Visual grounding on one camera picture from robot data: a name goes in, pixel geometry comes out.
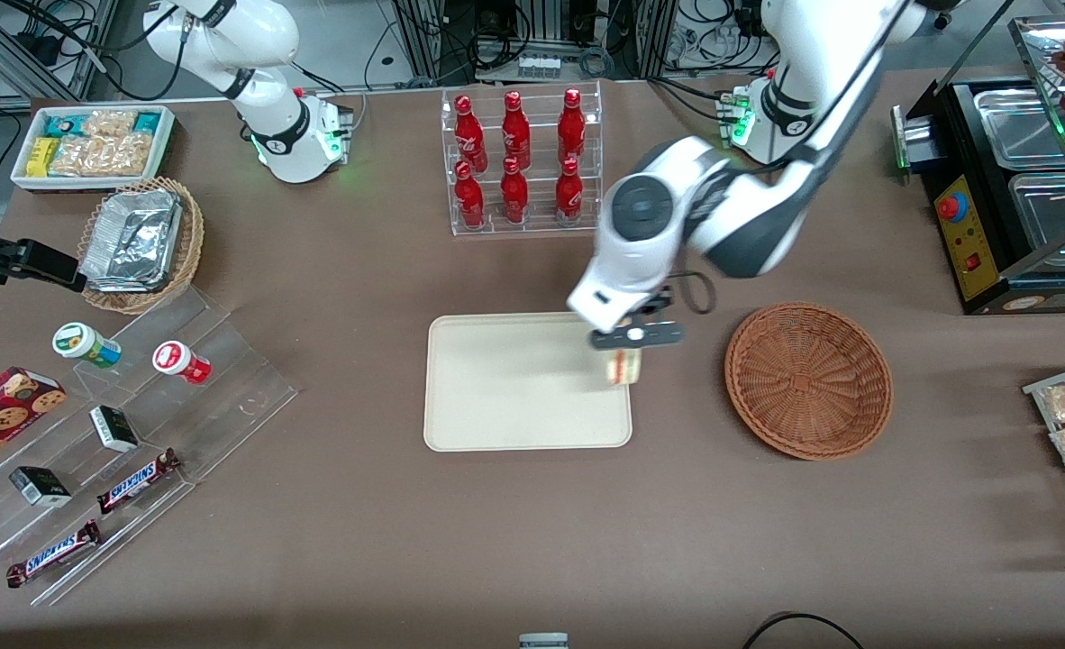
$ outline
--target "brown woven basket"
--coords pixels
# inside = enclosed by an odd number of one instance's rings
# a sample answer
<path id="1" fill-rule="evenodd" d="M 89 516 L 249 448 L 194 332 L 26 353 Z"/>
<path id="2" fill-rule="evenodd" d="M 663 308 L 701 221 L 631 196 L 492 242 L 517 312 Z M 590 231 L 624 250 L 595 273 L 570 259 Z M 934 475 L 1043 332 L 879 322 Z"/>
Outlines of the brown woven basket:
<path id="1" fill-rule="evenodd" d="M 200 213 L 200 206 L 196 205 L 190 191 L 182 184 L 163 177 L 140 180 L 116 192 L 147 192 L 147 190 L 169 190 L 184 201 L 184 212 L 179 220 L 179 232 L 176 233 L 176 252 L 173 254 L 171 276 L 168 283 L 162 291 L 154 293 L 101 293 L 84 289 L 84 299 L 93 307 L 126 315 L 140 315 L 157 303 L 181 295 L 192 282 L 192 276 L 196 275 L 196 266 L 200 263 L 200 246 L 203 245 L 203 216 Z M 100 206 L 97 205 L 97 208 L 92 210 L 87 225 L 84 226 L 84 237 L 80 239 L 79 246 L 76 246 L 77 259 L 84 259 L 84 252 L 88 249 L 92 229 L 96 227 L 99 213 Z"/>
<path id="2" fill-rule="evenodd" d="M 801 459 L 865 451 L 889 422 L 881 350 L 841 313 L 808 303 L 752 313 L 728 342 L 725 387 L 758 438 Z"/>

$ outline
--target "acrylic bottle rack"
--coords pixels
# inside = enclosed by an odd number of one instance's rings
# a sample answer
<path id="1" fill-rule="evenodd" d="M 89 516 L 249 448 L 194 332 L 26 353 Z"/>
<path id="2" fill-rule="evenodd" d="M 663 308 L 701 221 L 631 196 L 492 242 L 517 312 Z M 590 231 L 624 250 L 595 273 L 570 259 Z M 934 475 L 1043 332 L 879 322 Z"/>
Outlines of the acrylic bottle rack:
<path id="1" fill-rule="evenodd" d="M 557 179 L 560 161 L 557 157 L 557 121 L 564 108 L 564 91 L 576 87 L 581 92 L 581 112 L 585 114 L 585 152 L 577 176 L 585 184 L 581 193 L 581 216 L 577 225 L 564 227 L 557 222 Z M 461 234 L 519 234 L 521 232 L 574 232 L 591 230 L 595 226 L 604 195 L 603 151 L 601 140 L 601 85 L 595 82 L 544 83 L 519 86 L 524 114 L 529 119 L 532 140 L 532 164 L 524 169 L 529 186 L 528 216 L 523 225 L 512 225 L 504 216 L 501 199 L 501 178 L 504 178 L 505 145 L 501 140 L 501 123 L 505 119 L 505 100 L 495 87 L 474 86 L 459 91 L 444 91 L 441 97 L 441 135 L 445 156 L 445 182 L 448 185 L 448 213 L 455 236 Z M 454 99 L 466 95 L 472 99 L 472 112 L 484 129 L 484 150 L 489 157 L 489 167 L 476 176 L 484 192 L 484 227 L 470 230 L 459 216 L 454 185 L 457 177 L 454 165 L 459 160 L 457 148 L 457 111 Z"/>
<path id="2" fill-rule="evenodd" d="M 157 305 L 112 338 L 124 348 L 120 362 L 108 370 L 79 362 L 70 377 L 62 379 L 68 399 L 51 412 L 62 417 L 59 422 L 44 431 L 26 431 L 0 451 L 1 588 L 6 587 L 4 575 L 12 564 L 53 547 L 88 518 L 97 520 L 103 538 L 101 546 L 80 550 L 19 587 L 16 596 L 32 605 L 62 599 L 296 395 L 271 362 L 241 338 L 228 313 L 196 289 Z M 212 375 L 203 385 L 192 386 L 153 369 L 150 355 L 168 340 L 190 345 L 212 362 Z M 97 404 L 124 410 L 140 447 L 129 453 L 101 447 L 88 415 Z M 181 468 L 101 518 L 96 497 L 166 448 L 175 449 Z M 23 465 L 53 470 L 71 500 L 59 509 L 27 504 L 9 480 L 9 473 Z"/>

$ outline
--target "coca-cola bottle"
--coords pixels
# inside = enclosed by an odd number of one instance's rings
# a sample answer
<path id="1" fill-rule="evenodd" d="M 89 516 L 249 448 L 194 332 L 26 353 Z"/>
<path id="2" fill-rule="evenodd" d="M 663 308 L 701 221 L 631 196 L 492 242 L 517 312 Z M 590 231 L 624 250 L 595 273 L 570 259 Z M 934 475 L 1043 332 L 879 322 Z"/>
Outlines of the coca-cola bottle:
<path id="1" fill-rule="evenodd" d="M 529 184 L 521 173 L 517 156 L 505 159 L 505 177 L 501 180 L 501 195 L 505 197 L 505 218 L 512 225 L 522 225 L 529 208 Z"/>
<path id="2" fill-rule="evenodd" d="M 581 193 L 585 184 L 576 176 L 576 159 L 567 157 L 560 165 L 560 178 L 557 179 L 557 223 L 572 227 L 581 221 Z"/>
<path id="3" fill-rule="evenodd" d="M 560 164 L 569 156 L 581 159 L 585 152 L 585 114 L 581 114 L 581 92 L 570 87 L 564 91 L 564 111 L 557 123 L 557 157 Z"/>
<path id="4" fill-rule="evenodd" d="M 520 92 L 505 92 L 505 121 L 501 123 L 501 135 L 505 139 L 505 155 L 515 156 L 521 168 L 528 168 L 532 164 L 532 143 L 529 118 L 521 110 Z"/>
<path id="5" fill-rule="evenodd" d="M 482 229 L 484 193 L 480 192 L 480 184 L 472 177 L 472 168 L 466 161 L 457 161 L 454 171 L 457 173 L 454 193 L 457 194 L 457 209 L 461 213 L 461 221 L 470 230 Z"/>
<path id="6" fill-rule="evenodd" d="M 472 173 L 484 173 L 489 168 L 489 157 L 484 152 L 484 129 L 472 114 L 472 101 L 459 95 L 454 106 L 457 107 L 457 148 L 461 159 L 471 164 Z"/>

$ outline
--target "small black box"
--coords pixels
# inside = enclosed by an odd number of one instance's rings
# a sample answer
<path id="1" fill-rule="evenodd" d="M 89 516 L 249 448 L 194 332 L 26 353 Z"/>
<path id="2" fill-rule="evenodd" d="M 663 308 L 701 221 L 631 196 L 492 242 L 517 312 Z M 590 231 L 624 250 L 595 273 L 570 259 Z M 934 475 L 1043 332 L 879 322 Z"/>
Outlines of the small black box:
<path id="1" fill-rule="evenodd" d="M 51 469 L 17 467 L 9 480 L 20 489 L 20 496 L 29 505 L 60 506 L 72 498 Z"/>
<path id="2" fill-rule="evenodd" d="M 128 453 L 136 451 L 136 433 L 128 423 L 128 417 L 117 407 L 96 406 L 92 409 L 92 426 L 100 436 L 100 443 L 113 451 Z"/>

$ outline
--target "snickers bar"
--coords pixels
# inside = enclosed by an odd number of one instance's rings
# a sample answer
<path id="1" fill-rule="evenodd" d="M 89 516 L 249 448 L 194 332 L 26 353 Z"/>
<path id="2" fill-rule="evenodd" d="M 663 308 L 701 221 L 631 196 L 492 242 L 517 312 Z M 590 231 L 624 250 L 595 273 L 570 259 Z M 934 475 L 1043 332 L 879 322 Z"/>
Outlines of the snickers bar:
<path id="1" fill-rule="evenodd" d="M 80 531 L 35 555 L 35 557 L 29 558 L 26 563 L 10 566 L 9 587 L 24 586 L 27 581 L 34 578 L 37 572 L 45 570 L 48 566 L 60 564 L 68 555 L 75 554 L 77 550 L 82 549 L 82 547 L 100 546 L 101 542 L 100 528 L 97 528 L 96 521 L 88 521 L 84 523 L 83 528 L 80 528 Z"/>
<path id="2" fill-rule="evenodd" d="M 125 482 L 114 486 L 108 493 L 98 496 L 100 514 L 111 514 L 117 506 L 121 506 L 140 496 L 142 490 L 149 488 L 150 484 L 168 475 L 168 472 L 176 467 L 179 467 L 179 457 L 176 457 L 176 453 L 169 448 L 168 451 L 161 453 L 143 469 L 125 477 Z"/>

